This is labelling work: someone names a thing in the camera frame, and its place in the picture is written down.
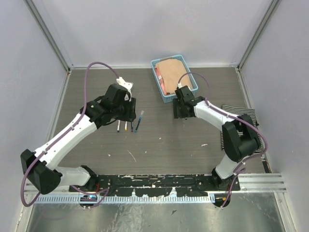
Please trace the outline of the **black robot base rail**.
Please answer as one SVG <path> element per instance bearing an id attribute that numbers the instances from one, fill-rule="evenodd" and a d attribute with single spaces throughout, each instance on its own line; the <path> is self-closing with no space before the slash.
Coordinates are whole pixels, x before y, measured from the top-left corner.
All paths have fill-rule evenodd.
<path id="1" fill-rule="evenodd" d="M 210 191 L 240 190 L 233 179 L 216 181 L 207 174 L 99 175 L 91 191 L 108 189 L 108 196 L 120 197 L 167 197 L 172 191 L 177 197 L 207 196 Z"/>

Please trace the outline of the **teal pen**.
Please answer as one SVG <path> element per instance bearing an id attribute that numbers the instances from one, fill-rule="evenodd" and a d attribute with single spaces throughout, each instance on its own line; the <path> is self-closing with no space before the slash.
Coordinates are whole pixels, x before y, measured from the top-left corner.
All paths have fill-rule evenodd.
<path id="1" fill-rule="evenodd" d="M 139 128 L 139 126 L 140 126 L 140 122 L 141 122 L 141 120 L 142 120 L 143 114 L 144 114 L 144 110 L 142 110 L 141 113 L 140 113 L 140 117 L 139 117 L 139 119 L 138 119 L 138 122 L 137 122 L 137 125 L 136 125 L 136 128 L 135 128 L 135 132 L 138 131 L 138 128 Z"/>

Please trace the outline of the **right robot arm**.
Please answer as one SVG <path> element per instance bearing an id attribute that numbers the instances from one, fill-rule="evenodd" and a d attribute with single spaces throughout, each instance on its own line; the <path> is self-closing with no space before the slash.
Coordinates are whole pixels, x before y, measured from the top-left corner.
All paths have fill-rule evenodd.
<path id="1" fill-rule="evenodd" d="M 261 147 L 257 129 L 249 115 L 236 115 L 213 105 L 203 97 L 195 97 L 188 86 L 178 84 L 173 100 L 174 118 L 196 117 L 220 130 L 225 155 L 212 170 L 211 180 L 216 190 L 229 186 L 229 178 L 244 158 Z"/>

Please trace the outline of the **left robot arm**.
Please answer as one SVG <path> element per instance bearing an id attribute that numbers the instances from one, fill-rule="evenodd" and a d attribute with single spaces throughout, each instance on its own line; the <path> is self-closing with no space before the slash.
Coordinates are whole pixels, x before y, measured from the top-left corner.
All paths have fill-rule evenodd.
<path id="1" fill-rule="evenodd" d="M 136 119 L 136 98 L 132 97 L 133 84 L 117 80 L 105 95 L 89 101 L 72 122 L 52 140 L 34 151 L 21 154 L 23 173 L 40 194 L 48 194 L 60 186 L 78 186 L 91 192 L 98 185 L 97 175 L 87 166 L 60 167 L 61 160 L 85 137 L 100 127 L 118 120 Z"/>

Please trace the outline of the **white marker with blue end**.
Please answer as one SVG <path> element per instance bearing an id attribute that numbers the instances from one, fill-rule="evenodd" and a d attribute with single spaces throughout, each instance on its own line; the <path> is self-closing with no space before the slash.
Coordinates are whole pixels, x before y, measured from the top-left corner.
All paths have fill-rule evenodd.
<path id="1" fill-rule="evenodd" d="M 121 124 L 121 121 L 118 120 L 118 124 L 117 124 L 117 132 L 120 132 L 120 124 Z"/>

